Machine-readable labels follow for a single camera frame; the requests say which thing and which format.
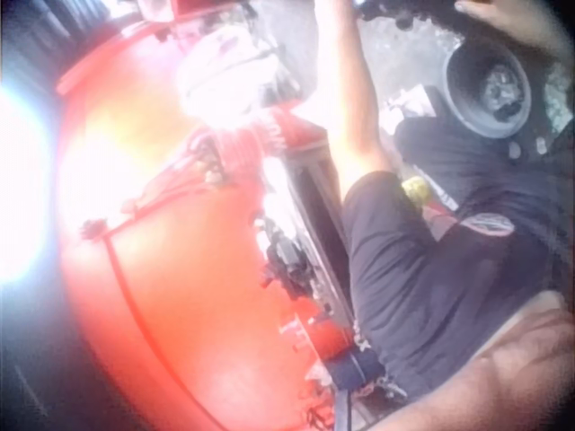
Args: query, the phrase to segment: red tank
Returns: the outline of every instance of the red tank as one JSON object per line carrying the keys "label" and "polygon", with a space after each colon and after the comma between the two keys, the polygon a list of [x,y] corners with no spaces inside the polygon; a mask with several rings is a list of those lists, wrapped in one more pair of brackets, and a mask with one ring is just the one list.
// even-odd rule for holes
{"label": "red tank", "polygon": [[[314,429],[310,411],[329,425],[331,395],[305,377],[349,337],[330,321],[310,333],[302,321],[317,313],[311,301],[290,301],[277,283],[260,287],[248,223],[261,204],[256,182],[172,199],[92,240],[80,235],[85,220],[119,211],[199,126],[181,113],[173,78],[183,54],[154,35],[161,25],[109,40],[58,86],[61,262],[84,335],[155,429]],[[305,142],[286,111],[262,115],[259,130],[279,136],[276,144]],[[225,163],[237,161],[234,152],[263,153],[243,132],[220,131]],[[291,321],[299,335],[285,332]]]}

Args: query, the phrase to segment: person's leg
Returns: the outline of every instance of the person's leg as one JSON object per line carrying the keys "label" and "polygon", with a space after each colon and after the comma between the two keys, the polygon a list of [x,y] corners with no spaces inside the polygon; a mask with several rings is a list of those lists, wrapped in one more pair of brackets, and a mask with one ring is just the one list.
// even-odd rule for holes
{"label": "person's leg", "polygon": [[545,163],[516,166],[501,143],[433,118],[406,119],[395,132],[395,145],[406,163],[437,184],[440,197],[445,191],[449,198],[441,200],[459,219],[503,215],[572,265],[572,197],[565,192],[572,191],[572,163],[565,168],[563,160],[569,148]]}

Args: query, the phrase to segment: person's knee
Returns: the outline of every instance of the person's knee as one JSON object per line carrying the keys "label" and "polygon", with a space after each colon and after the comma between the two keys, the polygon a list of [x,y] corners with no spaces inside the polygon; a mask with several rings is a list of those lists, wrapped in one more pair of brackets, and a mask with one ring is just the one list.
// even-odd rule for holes
{"label": "person's knee", "polygon": [[405,119],[395,130],[394,143],[405,162],[417,164],[417,157],[440,143],[445,135],[446,128],[438,119]]}

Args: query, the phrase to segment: yellow object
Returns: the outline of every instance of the yellow object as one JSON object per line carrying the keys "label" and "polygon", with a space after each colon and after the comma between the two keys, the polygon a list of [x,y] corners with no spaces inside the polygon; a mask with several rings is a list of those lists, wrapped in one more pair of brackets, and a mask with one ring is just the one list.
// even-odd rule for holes
{"label": "yellow object", "polygon": [[423,207],[431,198],[429,184],[422,177],[411,177],[402,183],[403,191],[418,208]]}

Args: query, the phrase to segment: skin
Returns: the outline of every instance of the skin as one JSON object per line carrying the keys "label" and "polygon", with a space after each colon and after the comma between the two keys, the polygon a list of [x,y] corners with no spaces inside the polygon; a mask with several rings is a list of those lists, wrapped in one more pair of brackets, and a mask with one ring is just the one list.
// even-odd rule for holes
{"label": "skin", "polygon": [[558,58],[573,67],[573,44],[552,11],[539,0],[471,0],[456,3],[456,10],[483,21],[513,39]]}
{"label": "skin", "polygon": [[[315,0],[319,91],[341,197],[370,172],[391,171],[379,143],[373,82],[349,0]],[[537,429],[560,404],[575,375],[572,315],[555,309],[528,315],[493,346],[421,400],[374,431]]]}

